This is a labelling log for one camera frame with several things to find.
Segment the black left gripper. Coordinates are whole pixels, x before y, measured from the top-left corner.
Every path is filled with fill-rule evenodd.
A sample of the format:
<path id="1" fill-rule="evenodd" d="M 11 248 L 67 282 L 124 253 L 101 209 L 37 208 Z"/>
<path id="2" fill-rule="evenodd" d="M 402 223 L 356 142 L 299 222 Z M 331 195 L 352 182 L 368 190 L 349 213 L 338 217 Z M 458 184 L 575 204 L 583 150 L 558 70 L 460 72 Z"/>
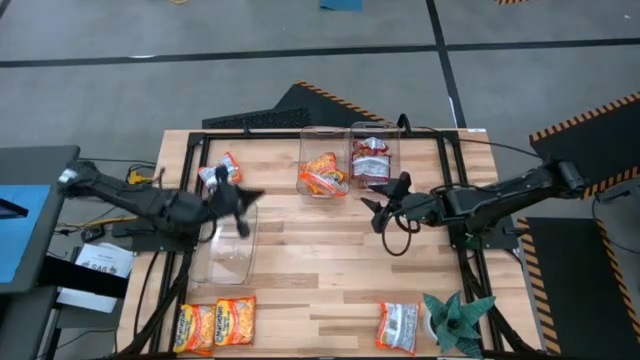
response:
<path id="1" fill-rule="evenodd" d="M 204 219 L 206 221 L 216 221 L 219 218 L 233 214 L 238 234 L 241 238 L 247 238 L 251 233 L 246 220 L 247 209 L 264 195 L 264 190 L 244 188 L 232 184 L 228 181 L 228 176 L 229 172 L 225 166 L 216 168 L 216 187 L 220 192 L 211 193 L 210 197 L 204 202 Z"/>

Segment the green potted artificial plant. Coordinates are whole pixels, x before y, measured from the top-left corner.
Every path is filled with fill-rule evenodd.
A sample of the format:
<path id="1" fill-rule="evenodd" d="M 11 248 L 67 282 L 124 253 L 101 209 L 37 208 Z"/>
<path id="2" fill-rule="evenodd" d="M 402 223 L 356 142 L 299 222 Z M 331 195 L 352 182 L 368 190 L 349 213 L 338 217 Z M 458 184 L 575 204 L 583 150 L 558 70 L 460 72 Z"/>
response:
<path id="1" fill-rule="evenodd" d="M 446 302 L 433 295 L 424 294 L 423 301 L 431 316 L 427 326 L 434 332 L 440 352 L 445 353 L 456 348 L 469 357 L 482 359 L 479 345 L 481 335 L 475 329 L 475 325 L 494 307 L 495 300 L 494 296 L 488 296 L 462 304 L 459 292 L 451 295 Z"/>

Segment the blue floor mat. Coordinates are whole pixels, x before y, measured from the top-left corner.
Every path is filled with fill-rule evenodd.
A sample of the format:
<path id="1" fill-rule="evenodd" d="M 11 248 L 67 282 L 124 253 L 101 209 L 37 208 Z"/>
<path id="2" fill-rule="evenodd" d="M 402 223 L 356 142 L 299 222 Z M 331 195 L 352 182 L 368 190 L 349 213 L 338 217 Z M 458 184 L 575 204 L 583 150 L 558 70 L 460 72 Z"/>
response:
<path id="1" fill-rule="evenodd" d="M 361 12 L 363 0 L 319 0 L 319 7 L 326 11 Z"/>

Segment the grey desk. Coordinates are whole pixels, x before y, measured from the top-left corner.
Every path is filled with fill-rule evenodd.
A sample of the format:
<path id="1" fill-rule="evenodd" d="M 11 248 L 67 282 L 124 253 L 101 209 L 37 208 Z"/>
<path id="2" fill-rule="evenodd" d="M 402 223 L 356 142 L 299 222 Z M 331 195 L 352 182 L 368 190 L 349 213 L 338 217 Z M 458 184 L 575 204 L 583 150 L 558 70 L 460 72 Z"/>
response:
<path id="1" fill-rule="evenodd" d="M 64 203 L 57 180 L 79 154 L 77 145 L 0 148 L 0 185 L 50 186 L 14 278 L 0 283 L 0 294 L 24 293 L 36 286 Z"/>

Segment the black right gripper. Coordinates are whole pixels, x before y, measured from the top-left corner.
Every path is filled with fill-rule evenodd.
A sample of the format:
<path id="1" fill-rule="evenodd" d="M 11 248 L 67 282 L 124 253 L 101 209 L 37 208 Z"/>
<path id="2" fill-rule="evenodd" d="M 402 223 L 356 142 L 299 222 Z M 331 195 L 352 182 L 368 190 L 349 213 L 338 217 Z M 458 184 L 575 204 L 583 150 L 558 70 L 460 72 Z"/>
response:
<path id="1" fill-rule="evenodd" d="M 370 185 L 369 189 L 387 198 L 403 198 L 400 202 L 400 209 L 397 211 L 398 216 L 405 217 L 409 221 L 424 222 L 426 224 L 437 222 L 443 213 L 441 200 L 429 193 L 409 194 L 410 186 L 410 174 L 403 171 L 398 178 L 392 178 L 386 184 Z M 377 234 L 382 234 L 394 214 L 394 209 L 389 206 L 382 206 L 379 201 L 364 197 L 361 197 L 360 200 L 373 212 L 371 219 L 373 231 Z"/>

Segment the orange chicken ramen pack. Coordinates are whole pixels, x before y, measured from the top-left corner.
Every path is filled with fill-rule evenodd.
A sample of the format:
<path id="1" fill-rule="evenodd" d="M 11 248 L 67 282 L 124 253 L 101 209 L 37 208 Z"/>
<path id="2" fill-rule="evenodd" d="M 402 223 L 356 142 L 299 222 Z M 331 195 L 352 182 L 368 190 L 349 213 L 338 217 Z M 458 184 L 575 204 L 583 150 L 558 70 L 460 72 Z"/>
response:
<path id="1" fill-rule="evenodd" d="M 376 334 L 376 346 L 402 350 L 414 356 L 419 304 L 381 303 L 380 310 L 381 321 Z"/>
<path id="2" fill-rule="evenodd" d="M 337 157 L 334 152 L 325 152 L 320 156 L 300 164 L 299 173 L 325 174 L 337 170 Z"/>
<path id="3" fill-rule="evenodd" d="M 221 298 L 216 303 L 214 344 L 250 345 L 255 337 L 256 297 Z"/>
<path id="4" fill-rule="evenodd" d="M 203 166 L 198 169 L 198 175 L 204 185 L 211 191 L 218 186 L 219 176 L 217 171 L 224 168 L 226 171 L 226 182 L 237 185 L 242 181 L 242 174 L 238 162 L 230 152 L 226 152 L 223 157 L 212 166 Z"/>
<path id="5" fill-rule="evenodd" d="M 214 312 L 213 305 L 181 305 L 173 351 L 211 356 L 214 351 Z"/>
<path id="6" fill-rule="evenodd" d="M 344 181 L 345 175 L 339 170 L 324 173 L 304 172 L 299 179 L 312 195 L 341 197 L 349 190 L 348 184 Z"/>

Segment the white printed paper sheets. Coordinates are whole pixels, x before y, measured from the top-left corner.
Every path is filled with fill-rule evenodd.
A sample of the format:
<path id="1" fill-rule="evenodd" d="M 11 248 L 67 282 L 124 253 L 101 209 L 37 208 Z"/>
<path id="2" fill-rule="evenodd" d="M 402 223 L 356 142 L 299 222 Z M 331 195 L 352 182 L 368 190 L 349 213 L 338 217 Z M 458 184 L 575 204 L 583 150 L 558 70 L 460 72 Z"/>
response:
<path id="1" fill-rule="evenodd" d="M 134 255 L 131 251 L 110 243 L 99 243 L 98 245 L 85 244 L 75 259 L 75 264 L 101 273 L 128 278 L 133 260 Z M 62 288 L 56 302 L 102 313 L 111 313 L 116 305 L 116 298 Z"/>

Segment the black hazard-striped floor mat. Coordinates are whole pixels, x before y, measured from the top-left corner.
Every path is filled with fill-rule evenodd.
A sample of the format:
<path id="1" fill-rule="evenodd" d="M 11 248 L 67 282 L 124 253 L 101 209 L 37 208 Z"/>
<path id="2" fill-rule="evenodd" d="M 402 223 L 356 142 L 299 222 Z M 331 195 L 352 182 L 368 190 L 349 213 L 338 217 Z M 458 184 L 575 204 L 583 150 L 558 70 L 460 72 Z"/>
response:
<path id="1" fill-rule="evenodd" d="M 351 127 L 384 118 L 305 81 L 297 81 L 271 109 L 208 118 L 203 129 L 287 129 L 309 126 Z"/>
<path id="2" fill-rule="evenodd" d="M 640 92 L 533 132 L 529 143 L 544 159 L 575 165 L 581 198 L 640 178 Z"/>
<path id="3" fill-rule="evenodd" d="M 545 350 L 640 360 L 640 318 L 603 223 L 533 217 L 517 223 Z"/>

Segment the blue desk pad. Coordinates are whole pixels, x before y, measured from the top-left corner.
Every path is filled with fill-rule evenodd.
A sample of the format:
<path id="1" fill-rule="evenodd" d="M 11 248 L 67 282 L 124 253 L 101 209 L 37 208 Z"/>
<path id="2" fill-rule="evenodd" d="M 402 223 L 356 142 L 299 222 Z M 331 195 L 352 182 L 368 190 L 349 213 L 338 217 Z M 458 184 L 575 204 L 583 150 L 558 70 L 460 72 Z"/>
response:
<path id="1" fill-rule="evenodd" d="M 0 199 L 28 210 L 25 217 L 0 219 L 0 284 L 14 279 L 49 192 L 49 185 L 0 185 Z"/>

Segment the wide clear plastic bin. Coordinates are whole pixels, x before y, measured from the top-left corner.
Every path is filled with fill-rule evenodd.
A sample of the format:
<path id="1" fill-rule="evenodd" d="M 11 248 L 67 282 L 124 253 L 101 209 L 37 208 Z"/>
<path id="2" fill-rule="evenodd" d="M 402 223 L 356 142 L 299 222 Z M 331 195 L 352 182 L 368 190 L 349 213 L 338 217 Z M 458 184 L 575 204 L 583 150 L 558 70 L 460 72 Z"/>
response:
<path id="1" fill-rule="evenodd" d="M 242 238 L 233 216 L 206 223 L 193 255 L 189 277 L 196 284 L 244 285 L 253 273 L 258 238 L 258 214 L 251 205 L 244 220 L 250 234 Z"/>

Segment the black power adapter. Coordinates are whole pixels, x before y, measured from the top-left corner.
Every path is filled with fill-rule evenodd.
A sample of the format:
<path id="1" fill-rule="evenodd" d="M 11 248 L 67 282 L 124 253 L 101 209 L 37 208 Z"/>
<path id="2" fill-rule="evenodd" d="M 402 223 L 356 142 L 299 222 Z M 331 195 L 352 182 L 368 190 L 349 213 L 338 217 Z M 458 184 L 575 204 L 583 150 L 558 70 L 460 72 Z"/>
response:
<path id="1" fill-rule="evenodd" d="M 95 240 L 98 240 L 104 237 L 105 234 L 106 234 L 106 230 L 103 225 L 92 225 L 92 226 L 83 228 L 80 231 L 80 238 L 83 243 L 91 243 Z"/>

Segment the red ramen noodle pack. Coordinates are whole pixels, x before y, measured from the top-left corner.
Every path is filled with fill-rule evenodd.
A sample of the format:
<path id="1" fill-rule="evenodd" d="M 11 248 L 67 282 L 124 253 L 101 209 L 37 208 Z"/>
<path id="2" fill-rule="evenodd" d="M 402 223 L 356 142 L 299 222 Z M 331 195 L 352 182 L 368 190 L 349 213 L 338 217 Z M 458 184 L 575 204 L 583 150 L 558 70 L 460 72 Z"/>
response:
<path id="1" fill-rule="evenodd" d="M 386 184 L 390 177 L 389 156 L 363 156 L 352 161 L 352 178 L 361 188 Z"/>
<path id="2" fill-rule="evenodd" d="M 389 146 L 377 137 L 354 140 L 352 147 L 352 155 L 355 157 L 385 155 L 389 151 Z"/>

